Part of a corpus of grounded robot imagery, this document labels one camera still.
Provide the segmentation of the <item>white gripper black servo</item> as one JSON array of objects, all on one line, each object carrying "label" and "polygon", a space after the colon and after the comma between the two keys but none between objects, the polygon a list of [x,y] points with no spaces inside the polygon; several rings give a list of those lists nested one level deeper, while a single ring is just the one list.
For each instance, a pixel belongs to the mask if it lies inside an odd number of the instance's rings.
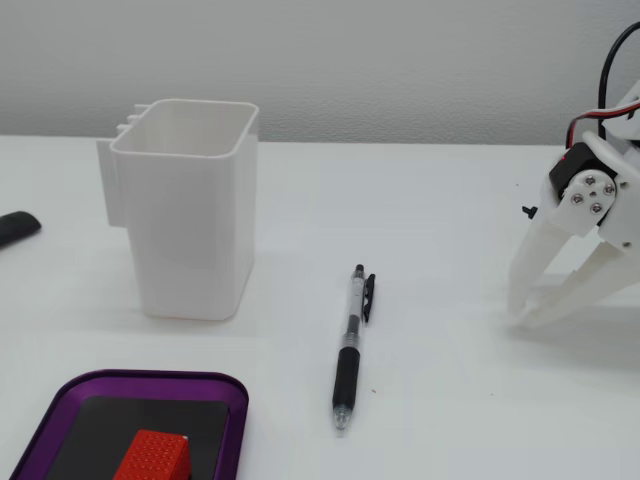
[{"label": "white gripper black servo", "polygon": [[[527,306],[565,244],[597,229],[592,254],[546,297]],[[511,262],[508,314],[540,327],[639,282],[639,162],[587,132],[549,172],[540,204]]]}]

